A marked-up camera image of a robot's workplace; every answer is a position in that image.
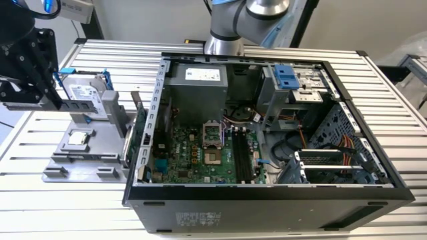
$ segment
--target sticker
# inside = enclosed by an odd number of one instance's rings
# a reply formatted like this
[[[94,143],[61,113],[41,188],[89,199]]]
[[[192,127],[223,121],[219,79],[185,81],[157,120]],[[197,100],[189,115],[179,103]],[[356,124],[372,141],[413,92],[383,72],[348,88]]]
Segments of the sticker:
[[[187,68],[185,80],[220,81],[220,70],[205,68]]]
[[[179,226],[217,226],[221,220],[220,212],[176,212]]]
[[[70,99],[86,100],[86,101],[92,101],[93,103],[97,113],[86,112],[84,114],[92,119],[108,118],[104,105],[100,99],[98,91],[96,90],[96,88],[89,85],[70,84],[69,89],[70,89]]]
[[[253,117],[253,122],[259,122],[261,119],[261,115],[259,115],[257,113],[255,114],[255,117]]]

